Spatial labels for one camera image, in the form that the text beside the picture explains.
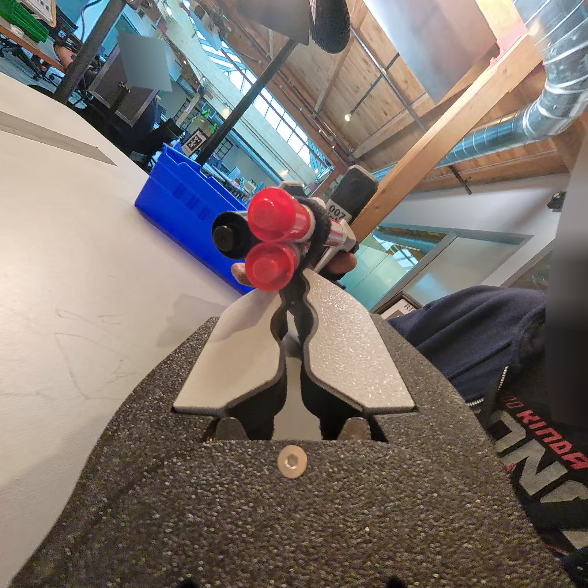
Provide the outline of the wooden roof beam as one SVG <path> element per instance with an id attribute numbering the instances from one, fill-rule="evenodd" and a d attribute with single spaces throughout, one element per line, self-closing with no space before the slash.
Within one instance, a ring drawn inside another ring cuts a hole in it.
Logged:
<path id="1" fill-rule="evenodd" d="M 375 195 L 351 225 L 357 242 L 361 243 L 467 132 L 539 63 L 539 52 L 526 33 L 494 65 L 480 74 L 380 181 Z"/>

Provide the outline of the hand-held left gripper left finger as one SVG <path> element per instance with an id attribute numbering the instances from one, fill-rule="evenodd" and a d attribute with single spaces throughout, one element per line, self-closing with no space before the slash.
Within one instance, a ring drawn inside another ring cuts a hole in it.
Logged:
<path id="1" fill-rule="evenodd" d="M 174 411 L 226 417 L 277 385 L 285 373 L 284 300 L 253 290 L 219 316 L 183 387 Z"/>

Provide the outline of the blue plastic bin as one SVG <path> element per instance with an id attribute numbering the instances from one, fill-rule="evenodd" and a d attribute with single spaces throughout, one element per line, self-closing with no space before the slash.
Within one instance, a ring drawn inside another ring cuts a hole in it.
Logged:
<path id="1" fill-rule="evenodd" d="M 244 295 L 252 288 L 235 280 L 233 261 L 221 254 L 212 239 L 212 224 L 222 213 L 246 212 L 247 206 L 180 149 L 164 146 L 140 191 L 136 208 L 159 231 L 197 261 Z"/>

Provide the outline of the black lamp pole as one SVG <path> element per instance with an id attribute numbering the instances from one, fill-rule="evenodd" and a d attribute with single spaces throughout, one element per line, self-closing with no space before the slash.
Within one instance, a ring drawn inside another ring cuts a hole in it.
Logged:
<path id="1" fill-rule="evenodd" d="M 202 144 L 202 149 L 199 151 L 196 158 L 198 164 L 203 165 L 209 160 L 227 134 L 235 127 L 236 123 L 261 93 L 261 90 L 266 87 L 271 78 L 273 78 L 275 73 L 277 73 L 280 67 L 286 62 L 297 44 L 298 42 L 296 40 L 288 39 L 277 55 L 270 60 L 267 67 L 263 70 L 261 75 L 257 77 L 254 84 L 238 102 L 234 110 L 232 110 L 225 119 L 224 123 Z"/>

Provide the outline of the silver ventilation duct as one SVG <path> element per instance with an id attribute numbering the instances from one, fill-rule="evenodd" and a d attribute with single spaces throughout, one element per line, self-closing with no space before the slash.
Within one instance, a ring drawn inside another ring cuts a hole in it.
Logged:
<path id="1" fill-rule="evenodd" d="M 547 140 L 587 109 L 587 1 L 513 1 L 546 72 L 539 97 L 474 129 L 437 168 Z"/>

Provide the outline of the person's right forearm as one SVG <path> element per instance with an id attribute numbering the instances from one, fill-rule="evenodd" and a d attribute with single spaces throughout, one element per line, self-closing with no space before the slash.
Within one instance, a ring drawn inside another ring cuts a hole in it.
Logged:
<path id="1" fill-rule="evenodd" d="M 466 403 L 493 399 L 545 353 L 547 294 L 473 286 L 388 323 Z"/>

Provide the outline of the black ceiling lamp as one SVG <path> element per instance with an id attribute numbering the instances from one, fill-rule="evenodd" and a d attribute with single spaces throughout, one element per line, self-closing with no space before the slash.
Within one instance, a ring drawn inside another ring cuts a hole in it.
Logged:
<path id="1" fill-rule="evenodd" d="M 346 1 L 309 1 L 310 34 L 328 54 L 339 54 L 350 40 L 350 15 Z"/>

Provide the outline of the black dry erase marker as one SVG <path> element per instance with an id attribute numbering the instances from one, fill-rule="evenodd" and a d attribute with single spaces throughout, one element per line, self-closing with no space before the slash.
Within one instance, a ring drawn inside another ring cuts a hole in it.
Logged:
<path id="1" fill-rule="evenodd" d="M 212 224 L 212 240 L 217 250 L 232 261 L 244 260 L 261 243 L 251 231 L 246 211 L 219 214 Z"/>

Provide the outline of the red dry erase marker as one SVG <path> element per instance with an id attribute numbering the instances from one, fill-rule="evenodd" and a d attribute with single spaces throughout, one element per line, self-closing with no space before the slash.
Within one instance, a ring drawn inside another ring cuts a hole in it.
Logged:
<path id="1" fill-rule="evenodd" d="M 251 199 L 247 224 L 262 242 L 302 243 L 316 229 L 314 213 L 306 205 L 278 187 L 267 187 Z"/>
<path id="2" fill-rule="evenodd" d="M 256 289 L 280 291 L 292 280 L 301 257 L 297 244 L 261 242 L 245 257 L 246 277 Z"/>

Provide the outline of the green plastic bin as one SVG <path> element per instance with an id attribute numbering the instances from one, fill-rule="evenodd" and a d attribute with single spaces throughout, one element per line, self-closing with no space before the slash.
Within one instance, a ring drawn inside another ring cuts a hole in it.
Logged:
<path id="1" fill-rule="evenodd" d="M 1 16 L 35 42 L 45 42 L 49 36 L 48 28 L 17 1 L 1 1 Z"/>

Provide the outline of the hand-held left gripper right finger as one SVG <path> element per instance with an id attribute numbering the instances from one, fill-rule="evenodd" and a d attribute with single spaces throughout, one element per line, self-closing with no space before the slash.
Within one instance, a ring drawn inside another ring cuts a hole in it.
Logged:
<path id="1" fill-rule="evenodd" d="M 370 312 L 310 269 L 302 279 L 299 340 L 311 382 L 365 416 L 413 411 L 415 401 Z"/>

